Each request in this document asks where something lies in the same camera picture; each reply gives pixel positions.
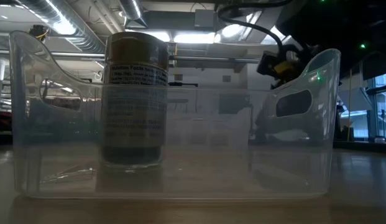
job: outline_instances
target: table surface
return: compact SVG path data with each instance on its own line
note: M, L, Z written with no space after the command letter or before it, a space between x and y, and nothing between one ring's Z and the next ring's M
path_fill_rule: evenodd
M386 154L334 150L329 193L309 200L38 200L14 191L9 149L0 146L0 224L386 223Z

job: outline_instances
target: can label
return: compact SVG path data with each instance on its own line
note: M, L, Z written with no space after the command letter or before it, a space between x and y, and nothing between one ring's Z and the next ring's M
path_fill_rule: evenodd
M145 65L112 65L108 83L166 86L168 75L160 69Z
M143 65L112 65L103 96L104 146L157 147L165 140L167 73Z

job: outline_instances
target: fluorescent light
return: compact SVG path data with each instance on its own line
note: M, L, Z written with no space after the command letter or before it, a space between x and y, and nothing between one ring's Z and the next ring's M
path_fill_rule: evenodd
M64 87L64 88L62 88L62 90L65 90L65 91L67 91L69 93L73 92L73 90L71 88L68 88L68 87Z
M53 83L53 84L55 84L55 85L57 85L57 86L63 86L63 85L60 84L60 83L53 82L53 81L50 81L50 80L46 80L46 82L47 82L47 83Z
M253 13L249 14L248 16L246 16L247 22L249 22L249 21L250 21L250 19L252 18L252 16L254 16L254 14L253 14Z
M237 24L229 25L222 30L222 35L224 37L232 37L240 33L243 29L244 29L243 26L240 26Z
M164 42L169 42L170 41L170 37L169 37L169 34L168 32L165 32L165 31L148 31L148 32L143 32L145 34L149 34L153 37L156 37Z
M273 34L277 35L278 38L282 41L285 36L277 29L275 26L270 30ZM273 37L266 35L266 37L262 40L260 44L267 44L267 45L272 45L272 44L277 44L276 41L273 39Z
M96 62L101 68L104 68L104 66L102 64L100 64L99 62L97 62L97 61L94 61L94 62Z
M213 44L215 38L215 33L211 32L209 34L178 34L174 41L176 43L184 44Z
M8 99L1 99L2 103L7 104L7 105L12 105L12 100Z
M277 37L280 38L280 40L283 40L285 38L285 36L277 28L275 28L275 26L273 26L273 28L270 31L273 34L277 35Z
M62 35L72 35L76 32L76 29L67 20L63 19L60 22L55 23L53 29Z
M284 43L287 43L291 38L292 38L291 35L286 36L286 37L282 40L283 44L284 44Z
M220 43L220 41L221 41L221 36L220 36L220 34L216 34L215 35L215 39L213 40L213 42L215 42L215 43Z
M12 6L7 4L0 4L0 7L12 7Z

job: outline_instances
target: clear plastic bin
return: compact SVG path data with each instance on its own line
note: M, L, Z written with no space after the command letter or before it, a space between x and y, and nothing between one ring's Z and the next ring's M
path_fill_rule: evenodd
M307 198L327 192L340 52L317 55L272 91L94 85L64 72L37 39L13 32L16 188L39 198ZM162 161L101 162L101 103L167 91Z

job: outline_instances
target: can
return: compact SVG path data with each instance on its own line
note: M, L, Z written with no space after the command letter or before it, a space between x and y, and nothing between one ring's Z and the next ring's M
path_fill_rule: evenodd
M102 102L102 161L134 169L158 165L165 142L168 45L138 32L108 37Z

